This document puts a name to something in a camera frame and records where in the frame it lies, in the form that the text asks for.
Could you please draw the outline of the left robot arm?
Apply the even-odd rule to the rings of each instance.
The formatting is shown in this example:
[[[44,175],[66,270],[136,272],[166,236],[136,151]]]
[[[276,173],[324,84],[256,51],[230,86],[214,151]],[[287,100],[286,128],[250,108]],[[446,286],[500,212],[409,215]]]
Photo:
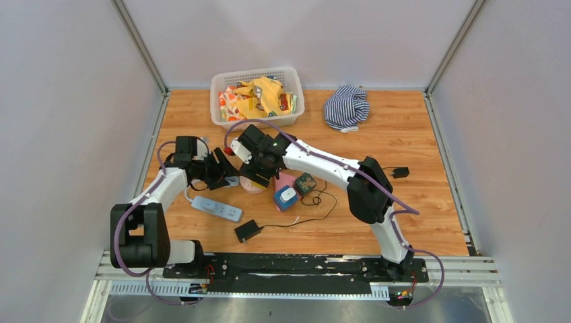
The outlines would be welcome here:
[[[166,212],[176,197],[195,181],[216,190],[230,185],[238,170],[220,148],[211,150],[196,136],[178,136],[174,151],[161,156],[152,183],[128,203],[116,204],[110,211],[110,259],[113,267],[132,277],[142,277],[153,268],[180,264],[190,278],[206,269],[203,247],[198,240],[173,240],[168,233]]]

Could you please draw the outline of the light blue charger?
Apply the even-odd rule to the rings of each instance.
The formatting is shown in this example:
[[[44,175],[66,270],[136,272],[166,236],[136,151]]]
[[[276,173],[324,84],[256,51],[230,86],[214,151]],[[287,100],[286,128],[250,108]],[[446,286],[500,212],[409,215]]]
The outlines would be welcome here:
[[[214,212],[217,208],[217,202],[210,199],[203,199],[202,206],[204,209]]]

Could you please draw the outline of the pink triangular power strip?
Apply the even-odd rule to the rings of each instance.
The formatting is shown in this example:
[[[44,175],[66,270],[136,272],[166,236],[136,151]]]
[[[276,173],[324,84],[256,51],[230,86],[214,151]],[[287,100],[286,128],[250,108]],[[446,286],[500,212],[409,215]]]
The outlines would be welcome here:
[[[298,176],[287,174],[285,172],[280,172],[276,175],[274,179],[274,192],[281,190],[285,186],[293,187],[295,180]]]

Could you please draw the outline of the black power adapter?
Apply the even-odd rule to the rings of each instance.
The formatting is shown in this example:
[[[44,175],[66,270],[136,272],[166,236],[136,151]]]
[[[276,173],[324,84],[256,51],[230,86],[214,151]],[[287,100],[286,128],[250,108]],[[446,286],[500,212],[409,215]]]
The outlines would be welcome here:
[[[260,227],[254,219],[247,221],[246,223],[239,225],[234,229],[238,241],[243,244],[249,239],[260,234],[262,227]]]

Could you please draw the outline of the white cube charger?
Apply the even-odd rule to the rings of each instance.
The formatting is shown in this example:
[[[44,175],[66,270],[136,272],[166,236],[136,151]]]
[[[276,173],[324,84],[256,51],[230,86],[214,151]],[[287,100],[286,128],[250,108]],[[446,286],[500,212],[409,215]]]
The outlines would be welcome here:
[[[295,199],[297,197],[297,193],[294,188],[286,186],[279,197],[283,203],[287,203],[290,200]]]

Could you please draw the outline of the dark green adapter plug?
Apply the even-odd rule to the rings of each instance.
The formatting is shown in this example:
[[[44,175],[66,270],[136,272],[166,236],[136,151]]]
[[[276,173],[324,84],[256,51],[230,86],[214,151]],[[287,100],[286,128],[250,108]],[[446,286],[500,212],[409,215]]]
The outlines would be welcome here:
[[[307,172],[294,180],[294,189],[300,196],[306,196],[317,186],[316,180]]]

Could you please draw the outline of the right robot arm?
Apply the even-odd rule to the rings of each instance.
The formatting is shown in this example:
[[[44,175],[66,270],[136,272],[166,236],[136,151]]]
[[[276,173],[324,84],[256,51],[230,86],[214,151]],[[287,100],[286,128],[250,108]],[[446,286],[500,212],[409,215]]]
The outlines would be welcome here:
[[[381,248],[380,270],[394,281],[411,272],[414,252],[395,219],[398,199],[380,164],[373,157],[362,161],[316,149],[280,131],[272,137],[255,125],[225,145],[225,152],[242,160],[240,174],[268,186],[281,169],[308,173],[333,184],[347,194],[350,213],[367,223]]]

